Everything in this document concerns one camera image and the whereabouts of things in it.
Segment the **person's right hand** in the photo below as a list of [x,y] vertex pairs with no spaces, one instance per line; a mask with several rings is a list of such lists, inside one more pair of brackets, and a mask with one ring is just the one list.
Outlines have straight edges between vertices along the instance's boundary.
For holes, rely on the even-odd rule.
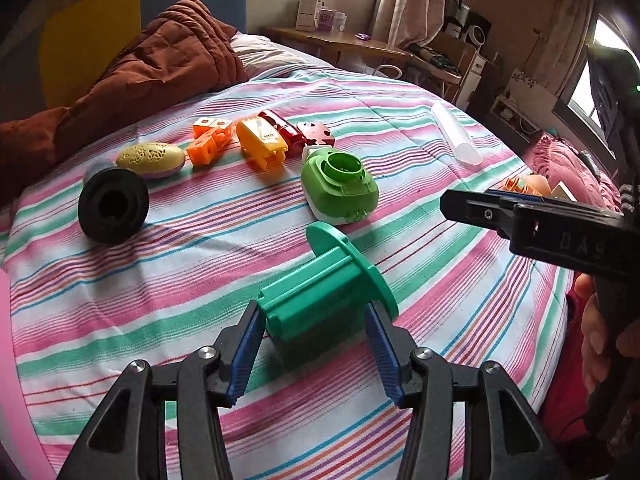
[[[582,381],[587,393],[604,382],[611,368],[611,359],[605,354],[605,346],[610,340],[604,319],[598,310],[596,286],[587,274],[579,274],[574,289],[586,306],[582,312]],[[630,324],[616,340],[616,348],[626,358],[638,359],[640,353],[639,321]]]

